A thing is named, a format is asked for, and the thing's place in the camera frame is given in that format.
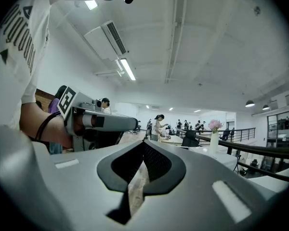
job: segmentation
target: white t-shirt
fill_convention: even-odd
[[[155,129],[160,129],[160,123],[158,120],[153,120],[152,122],[152,131],[151,131],[151,134],[154,134],[154,135],[159,135],[158,133],[156,133]]]
[[[109,107],[103,109],[103,112],[104,112],[105,114],[111,114],[111,110],[110,110]]]
[[[18,0],[0,24],[0,125],[19,128],[21,104],[35,103],[50,7],[49,0]]]

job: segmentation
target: table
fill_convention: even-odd
[[[215,154],[209,154],[209,147],[189,147],[188,150],[210,156],[231,170],[236,167],[237,158],[227,153],[217,151]]]
[[[160,137],[159,138],[159,142],[162,142],[162,143],[166,143],[166,144],[174,144],[174,145],[179,145],[181,146],[182,145],[182,142],[183,142],[183,139],[176,136],[176,135],[170,135],[171,139],[167,140],[163,137]]]

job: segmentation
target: black cable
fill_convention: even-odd
[[[36,136],[35,136],[35,141],[40,142],[45,127],[47,126],[47,124],[49,123],[49,121],[50,121],[51,119],[55,118],[55,117],[58,116],[58,115],[60,115],[60,111],[57,111],[57,112],[51,114],[50,116],[48,116],[48,117],[42,122],[42,124],[40,125],[40,127],[39,127],[39,129],[38,129],[38,132],[37,132],[37,134],[36,134]]]
[[[238,165],[237,165],[237,163],[239,162],[239,157],[238,156],[236,156],[236,166],[235,166],[235,168],[233,169],[233,171],[235,171],[235,169],[237,168],[237,174],[239,174],[239,167],[238,167]]]

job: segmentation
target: black chair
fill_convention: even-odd
[[[196,140],[196,131],[186,131],[185,137],[183,138],[182,146],[187,147],[198,147],[199,141]]]

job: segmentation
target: air conditioner vent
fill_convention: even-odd
[[[111,23],[107,24],[107,27],[108,27],[111,35],[114,37],[114,40],[116,41],[116,43],[117,43],[122,55],[125,54],[126,53],[126,49],[125,49],[125,47],[124,47],[124,45],[122,43],[122,40],[119,37],[119,34],[118,34],[118,32],[117,32],[117,30],[115,28],[115,25],[111,22]]]

